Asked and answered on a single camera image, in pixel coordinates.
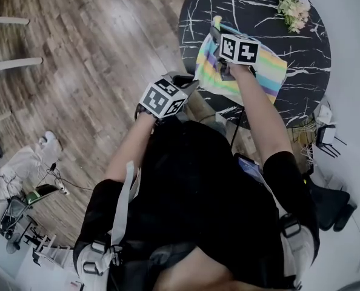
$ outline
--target striped towel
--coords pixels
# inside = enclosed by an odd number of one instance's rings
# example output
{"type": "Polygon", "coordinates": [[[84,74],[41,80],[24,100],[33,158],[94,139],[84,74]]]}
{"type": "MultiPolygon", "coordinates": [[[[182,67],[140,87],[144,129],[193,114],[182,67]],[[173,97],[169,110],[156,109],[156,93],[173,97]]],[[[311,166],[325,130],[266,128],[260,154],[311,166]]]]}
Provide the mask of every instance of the striped towel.
{"type": "MultiPolygon", "coordinates": [[[[224,28],[236,35],[244,35],[239,31],[221,24],[222,18],[215,16],[213,25],[220,30],[224,28]]],[[[211,34],[204,39],[198,58],[196,59],[195,79],[200,82],[200,87],[217,95],[224,95],[232,101],[243,105],[241,94],[236,81],[223,81],[220,69],[221,64],[214,56],[218,46],[213,42],[211,34]]],[[[261,44],[257,64],[255,65],[256,79],[264,89],[272,104],[275,103],[279,89],[285,81],[287,62],[280,59],[268,47],[261,44]]]]}

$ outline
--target black marble tabletop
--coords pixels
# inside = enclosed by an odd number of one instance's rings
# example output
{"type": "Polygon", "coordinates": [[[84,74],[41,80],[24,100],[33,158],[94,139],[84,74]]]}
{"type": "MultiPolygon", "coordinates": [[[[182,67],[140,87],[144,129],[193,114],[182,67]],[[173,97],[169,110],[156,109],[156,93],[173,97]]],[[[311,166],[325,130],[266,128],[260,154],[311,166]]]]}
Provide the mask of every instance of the black marble tabletop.
{"type": "MultiPolygon", "coordinates": [[[[331,51],[327,32],[315,6],[300,34],[289,33],[279,0],[185,0],[179,19],[178,38],[182,60],[194,74],[199,48],[209,33],[214,16],[222,24],[246,33],[265,44],[288,62],[287,78],[275,106],[287,127],[308,117],[319,104],[328,85],[331,51]]],[[[238,123],[242,106],[221,95],[199,89],[202,97],[226,119],[238,123]]],[[[241,125],[248,128],[247,118],[241,125]]]]}

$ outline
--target shoulder strap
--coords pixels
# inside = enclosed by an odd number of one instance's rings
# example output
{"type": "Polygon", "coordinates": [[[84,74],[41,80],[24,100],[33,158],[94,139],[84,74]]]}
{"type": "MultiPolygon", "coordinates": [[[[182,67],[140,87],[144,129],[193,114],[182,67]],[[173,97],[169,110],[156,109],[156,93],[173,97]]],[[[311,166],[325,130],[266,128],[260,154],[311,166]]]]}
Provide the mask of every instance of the shoulder strap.
{"type": "MultiPolygon", "coordinates": [[[[266,189],[272,194],[278,209],[278,215],[285,217],[288,212],[279,203],[272,189],[266,183],[264,177],[258,172],[258,176],[266,189]]],[[[300,226],[299,232],[293,236],[286,236],[286,233],[280,233],[282,249],[284,251],[284,275],[285,277],[296,276],[295,286],[299,289],[301,285],[302,274],[310,267],[313,256],[315,255],[315,244],[313,235],[305,226],[300,226]]]]}
{"type": "Polygon", "coordinates": [[[119,194],[117,208],[114,216],[112,228],[111,248],[105,250],[104,245],[95,243],[86,246],[79,254],[76,263],[78,275],[88,291],[105,291],[107,288],[108,271],[111,262],[119,265],[119,246],[125,236],[127,223],[128,204],[139,192],[139,180],[141,171],[138,170],[135,184],[133,184],[134,163],[130,161],[126,164],[126,179],[119,194]]]}

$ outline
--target black chair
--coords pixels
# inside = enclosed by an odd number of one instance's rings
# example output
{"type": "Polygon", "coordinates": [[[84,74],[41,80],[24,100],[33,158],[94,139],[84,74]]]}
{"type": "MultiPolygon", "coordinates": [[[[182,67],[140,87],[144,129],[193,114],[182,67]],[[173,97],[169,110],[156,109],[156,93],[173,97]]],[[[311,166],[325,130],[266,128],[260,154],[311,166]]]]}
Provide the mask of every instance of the black chair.
{"type": "Polygon", "coordinates": [[[327,231],[333,226],[334,231],[340,232],[356,209],[348,203],[350,194],[317,186],[309,173],[304,175],[304,179],[315,202],[319,228],[327,231]]]}

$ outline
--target wooden floor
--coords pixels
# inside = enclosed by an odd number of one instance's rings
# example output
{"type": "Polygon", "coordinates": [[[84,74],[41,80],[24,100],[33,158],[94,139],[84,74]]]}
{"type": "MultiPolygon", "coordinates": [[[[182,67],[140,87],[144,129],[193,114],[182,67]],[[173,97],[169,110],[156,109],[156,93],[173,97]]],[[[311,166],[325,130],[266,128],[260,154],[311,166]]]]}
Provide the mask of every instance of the wooden floor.
{"type": "MultiPolygon", "coordinates": [[[[182,2],[0,0],[0,16],[30,20],[0,25],[0,60],[44,58],[39,66],[0,72],[0,114],[13,112],[0,123],[5,157],[52,130],[64,149],[62,176],[92,189],[133,123],[147,83],[184,70],[177,41],[182,2]]],[[[188,113],[202,118],[212,110],[195,94],[188,113]]],[[[235,150],[247,147],[255,156],[249,131],[239,133],[235,150]]],[[[67,187],[71,195],[52,195],[31,216],[57,234],[58,244],[72,245],[91,192],[67,187]]]]}

